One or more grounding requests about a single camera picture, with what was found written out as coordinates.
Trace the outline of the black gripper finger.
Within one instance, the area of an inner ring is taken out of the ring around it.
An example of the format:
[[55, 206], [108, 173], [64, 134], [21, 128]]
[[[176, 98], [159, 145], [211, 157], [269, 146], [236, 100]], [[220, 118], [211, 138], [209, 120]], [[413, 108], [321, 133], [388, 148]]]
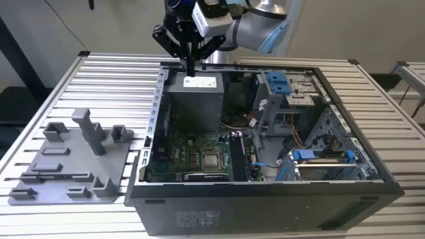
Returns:
[[180, 58], [185, 63], [187, 69], [187, 76], [192, 75], [192, 58], [191, 58], [191, 51], [189, 51], [189, 42], [188, 37], [184, 33], [184, 28], [177, 25], [177, 36], [175, 39], [177, 42], [172, 40], [168, 35], [168, 29], [164, 24], [159, 24], [153, 28], [152, 37], [165, 49], [168, 54], [175, 57]]
[[212, 53], [219, 49], [219, 47], [225, 42], [225, 36], [217, 35], [211, 38], [211, 40], [200, 46], [204, 38], [193, 37], [192, 38], [192, 46], [191, 46], [191, 76], [195, 76], [195, 65], [201, 59], [207, 59]]

